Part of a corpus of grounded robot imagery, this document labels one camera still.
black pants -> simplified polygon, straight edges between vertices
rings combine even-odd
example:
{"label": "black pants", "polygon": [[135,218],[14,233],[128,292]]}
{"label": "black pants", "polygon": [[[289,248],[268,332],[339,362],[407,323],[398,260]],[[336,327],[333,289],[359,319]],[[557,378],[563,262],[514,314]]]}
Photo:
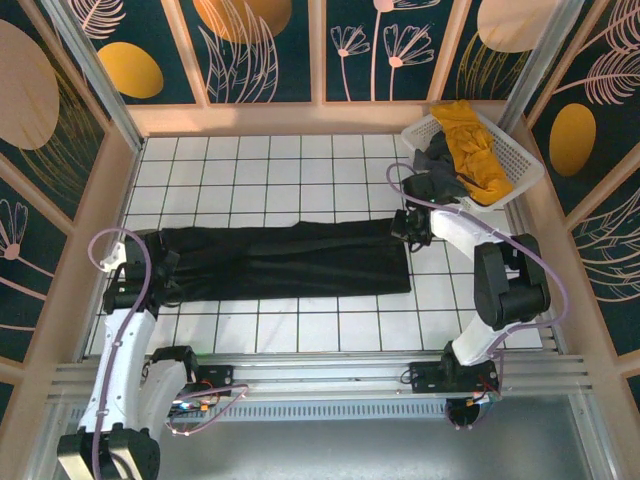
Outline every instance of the black pants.
{"label": "black pants", "polygon": [[182,301],[380,295],[411,291],[391,219],[286,228],[163,229],[180,255]]}

white tile floor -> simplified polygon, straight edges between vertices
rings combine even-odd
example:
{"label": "white tile floor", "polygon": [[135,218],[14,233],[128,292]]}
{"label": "white tile floor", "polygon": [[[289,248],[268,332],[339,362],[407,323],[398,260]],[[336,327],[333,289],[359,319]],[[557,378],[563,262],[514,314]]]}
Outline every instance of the white tile floor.
{"label": "white tile floor", "polygon": [[[299,220],[392,217],[386,185],[406,161],[393,135],[152,138],[125,225],[132,230],[275,227]],[[506,215],[482,218],[508,231]],[[442,241],[410,255],[413,291],[400,295],[186,303],[163,309],[148,352],[190,344],[197,353],[440,350],[473,317],[473,266]],[[103,347],[104,317],[87,354]],[[541,348],[535,330],[506,348]]]}

plastic basket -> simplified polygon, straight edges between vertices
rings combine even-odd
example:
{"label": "plastic basket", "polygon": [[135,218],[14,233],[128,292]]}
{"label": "plastic basket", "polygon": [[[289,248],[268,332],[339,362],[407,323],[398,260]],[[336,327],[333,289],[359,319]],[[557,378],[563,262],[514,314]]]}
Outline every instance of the plastic basket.
{"label": "plastic basket", "polygon": [[[502,208],[522,192],[535,185],[544,175],[544,165],[495,124],[478,112],[476,112],[476,115],[493,135],[493,151],[511,181],[513,191],[487,206],[478,205],[470,197],[461,198],[460,202],[465,210],[490,212],[497,208]],[[442,130],[442,127],[435,117],[427,115],[419,122],[402,131],[402,140],[409,149],[409,158],[412,163],[416,149],[425,150],[429,146],[429,142],[431,142],[431,137],[440,130]]]}

yellow garment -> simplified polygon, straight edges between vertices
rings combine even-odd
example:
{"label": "yellow garment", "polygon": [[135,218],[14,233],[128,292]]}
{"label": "yellow garment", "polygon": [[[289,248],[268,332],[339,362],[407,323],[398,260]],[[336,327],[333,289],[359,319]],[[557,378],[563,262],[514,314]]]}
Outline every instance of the yellow garment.
{"label": "yellow garment", "polygon": [[473,200],[481,205],[491,205],[513,190],[502,165],[491,150],[493,137],[478,120],[469,102],[459,100],[434,105],[431,114],[442,125],[457,178]]}

floral wallpaper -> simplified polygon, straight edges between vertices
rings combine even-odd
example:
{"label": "floral wallpaper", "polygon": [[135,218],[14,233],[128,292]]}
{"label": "floral wallpaper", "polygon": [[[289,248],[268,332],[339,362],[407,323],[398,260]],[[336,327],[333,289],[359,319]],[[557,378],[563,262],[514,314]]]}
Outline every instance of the floral wallpaper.
{"label": "floral wallpaper", "polygon": [[0,356],[22,362],[66,236],[0,179]]}

